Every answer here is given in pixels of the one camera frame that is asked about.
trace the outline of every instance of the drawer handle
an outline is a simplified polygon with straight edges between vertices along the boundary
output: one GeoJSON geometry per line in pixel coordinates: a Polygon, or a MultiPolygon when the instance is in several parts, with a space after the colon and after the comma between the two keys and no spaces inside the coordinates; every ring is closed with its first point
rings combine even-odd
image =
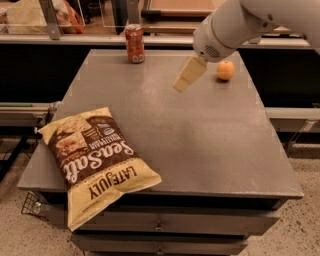
{"type": "Polygon", "coordinates": [[[159,255],[159,256],[164,255],[164,252],[161,250],[161,247],[159,248],[159,251],[156,253],[156,255],[159,255]]]}
{"type": "Polygon", "coordinates": [[[164,231],[164,227],[162,227],[162,226],[161,226],[161,223],[158,222],[157,226],[155,226],[155,227],[153,228],[153,230],[156,231],[156,232],[162,232],[162,231],[164,231]]]}

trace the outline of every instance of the floor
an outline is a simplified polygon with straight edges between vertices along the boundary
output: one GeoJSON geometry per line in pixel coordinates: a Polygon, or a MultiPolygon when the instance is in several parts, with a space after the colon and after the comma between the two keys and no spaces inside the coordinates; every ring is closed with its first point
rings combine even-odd
{"type": "MultiPolygon", "coordinates": [[[[7,159],[14,142],[0,142],[0,159],[7,159]]],[[[70,242],[70,233],[30,215],[21,214],[27,192],[17,183],[33,149],[20,153],[0,183],[0,256],[85,255],[70,242]]],[[[249,238],[240,256],[320,255],[320,146],[297,145],[290,162],[304,190],[302,200],[289,201],[281,209],[281,219],[262,237],[249,238]]]]}

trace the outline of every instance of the brown chip bag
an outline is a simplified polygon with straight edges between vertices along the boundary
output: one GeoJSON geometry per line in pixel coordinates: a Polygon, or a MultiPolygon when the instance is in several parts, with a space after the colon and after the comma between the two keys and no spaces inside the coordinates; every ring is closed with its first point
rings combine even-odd
{"type": "Polygon", "coordinates": [[[108,108],[51,122],[39,132],[67,182],[71,231],[124,193],[161,182],[127,145],[108,108]]]}

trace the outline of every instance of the red soda can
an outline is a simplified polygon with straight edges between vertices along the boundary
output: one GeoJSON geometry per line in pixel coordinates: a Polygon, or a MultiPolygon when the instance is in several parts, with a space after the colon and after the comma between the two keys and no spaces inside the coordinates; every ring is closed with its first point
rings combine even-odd
{"type": "Polygon", "coordinates": [[[139,24],[129,24],[125,29],[128,59],[132,63],[144,61],[143,29],[139,24]]]}

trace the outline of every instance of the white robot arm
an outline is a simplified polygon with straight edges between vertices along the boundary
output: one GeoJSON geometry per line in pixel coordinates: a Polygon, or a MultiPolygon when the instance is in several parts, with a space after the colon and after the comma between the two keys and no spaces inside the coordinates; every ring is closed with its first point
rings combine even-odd
{"type": "Polygon", "coordinates": [[[320,0],[226,0],[195,31],[193,48],[206,61],[218,62],[278,26],[320,48],[320,0]]]}

